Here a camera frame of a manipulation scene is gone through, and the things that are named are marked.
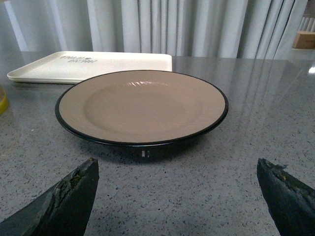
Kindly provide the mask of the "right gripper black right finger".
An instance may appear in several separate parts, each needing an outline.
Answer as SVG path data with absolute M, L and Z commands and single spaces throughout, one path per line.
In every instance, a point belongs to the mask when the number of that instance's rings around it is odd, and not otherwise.
M 269 213 L 282 236 L 315 234 L 315 190 L 260 158 L 257 178 Z

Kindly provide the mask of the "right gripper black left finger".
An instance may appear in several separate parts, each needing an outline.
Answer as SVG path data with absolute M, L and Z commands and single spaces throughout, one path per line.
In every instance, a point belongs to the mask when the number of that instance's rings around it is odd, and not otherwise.
M 0 224 L 2 236 L 82 236 L 92 212 L 99 180 L 90 158 L 30 204 Z

